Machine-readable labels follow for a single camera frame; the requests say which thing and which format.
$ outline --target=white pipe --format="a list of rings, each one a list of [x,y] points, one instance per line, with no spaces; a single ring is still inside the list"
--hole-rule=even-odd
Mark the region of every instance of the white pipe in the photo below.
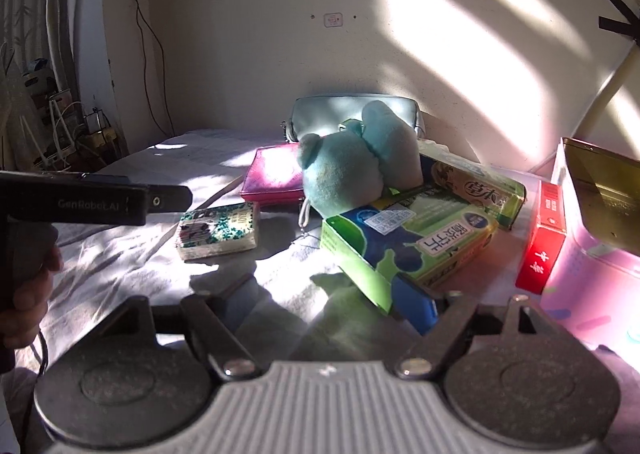
[[[43,165],[45,167],[49,167],[49,160],[47,160],[47,157],[45,157],[44,153],[42,152],[42,149],[38,145],[38,141],[36,140],[36,137],[33,136],[33,131],[31,131],[31,127],[29,126],[29,123],[24,118],[24,116],[21,116],[20,117],[20,127],[22,128],[22,136],[24,137],[24,140],[26,141],[27,140],[27,135],[24,132],[25,126],[27,127],[27,131],[29,132],[29,135],[31,136],[31,141],[33,141],[33,145],[35,145],[36,149],[38,150],[38,154],[40,155],[40,158],[42,159]]]
[[[575,127],[571,137],[578,140],[588,140],[589,135],[593,131],[593,128],[596,126],[600,116],[603,111],[606,109],[611,99],[615,96],[616,93],[622,88],[626,79],[628,79],[631,70],[633,70],[634,66],[640,60],[640,46],[634,41],[629,49],[627,50],[625,57],[622,59],[622,62],[617,66],[617,68],[607,77],[604,81],[598,93],[589,104],[589,107],[584,112],[584,115],[578,121],[577,126]],[[542,169],[546,164],[548,164],[551,160],[556,156],[556,152],[549,154],[543,161],[541,161],[536,166],[533,166],[529,173],[537,173],[540,169]]]
[[[60,22],[60,11],[58,8],[58,0],[46,0],[46,22],[47,22],[47,39],[49,40],[49,57],[53,75],[58,83],[58,91],[68,88],[66,83],[65,68],[60,54],[60,38],[58,25]]]
[[[58,106],[58,103],[57,103],[57,102],[55,102],[55,101],[52,101],[52,102],[53,102],[53,105],[56,107],[56,111],[58,112],[58,121],[60,121],[60,122],[62,123],[62,127],[63,127],[63,129],[65,130],[66,138],[67,138],[67,139],[68,139],[68,141],[69,141],[69,147],[71,147],[72,149],[74,149],[74,148],[75,148],[75,142],[74,142],[74,141],[73,141],[73,139],[71,138],[71,134],[69,133],[69,128],[68,128],[68,127],[66,127],[65,118],[62,116],[63,114],[60,112],[60,107]],[[76,102],[71,102],[71,104],[69,104],[69,105],[65,108],[65,111],[66,111],[66,109],[67,109],[67,108],[71,107],[71,105],[76,104],[76,103],[77,103],[77,104],[80,104],[78,101],[76,101]],[[57,130],[56,130],[56,127],[57,127],[57,126],[54,126],[54,127],[53,127],[53,132],[54,132],[55,134],[58,134],[58,132],[57,132]]]

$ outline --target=human hand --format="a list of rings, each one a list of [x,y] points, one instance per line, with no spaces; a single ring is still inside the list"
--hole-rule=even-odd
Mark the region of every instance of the human hand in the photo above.
[[[40,322],[49,309],[47,301],[53,290],[52,272],[61,271],[63,266],[60,249],[54,245],[38,274],[15,291],[15,309],[0,313],[0,334],[6,348],[26,348],[34,341],[40,331]]]

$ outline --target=red cigarette box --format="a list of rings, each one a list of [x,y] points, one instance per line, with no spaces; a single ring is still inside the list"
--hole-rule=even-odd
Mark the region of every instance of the red cigarette box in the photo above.
[[[558,185],[540,181],[529,243],[516,286],[542,293],[566,238],[562,191]]]

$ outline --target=bed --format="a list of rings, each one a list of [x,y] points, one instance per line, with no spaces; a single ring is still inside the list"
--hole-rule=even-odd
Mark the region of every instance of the bed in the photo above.
[[[195,207],[242,174],[256,147],[278,141],[282,139],[234,131],[192,131],[100,172],[126,175],[138,183],[186,185]],[[498,232],[487,250],[444,288],[464,290],[489,304],[504,304],[514,293],[538,179],[510,174],[529,192],[513,231]],[[214,205],[238,200],[236,190]],[[178,218],[153,215],[144,227],[58,225],[65,269],[56,276],[42,323],[51,362],[134,294],[147,296],[152,304],[176,303],[192,291],[223,295],[229,304],[226,325],[263,366],[276,358],[382,358],[399,354],[417,338],[406,322],[383,317],[319,249],[318,219],[300,232],[297,207],[262,213],[257,249],[188,263],[180,260],[174,246]],[[619,453],[637,452],[633,446],[640,445],[640,376],[614,355],[598,354],[616,372],[625,394],[609,443]],[[28,350],[20,362],[35,366]]]

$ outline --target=gray purse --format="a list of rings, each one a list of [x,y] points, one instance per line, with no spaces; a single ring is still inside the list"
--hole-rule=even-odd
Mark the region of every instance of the gray purse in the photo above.
[[[389,106],[418,138],[425,138],[424,120],[418,103],[406,97],[380,94],[318,95],[302,97],[295,101],[291,118],[283,122],[287,141],[298,142],[308,133],[321,137],[335,133],[347,119],[362,120],[362,108],[373,100],[381,100]]]

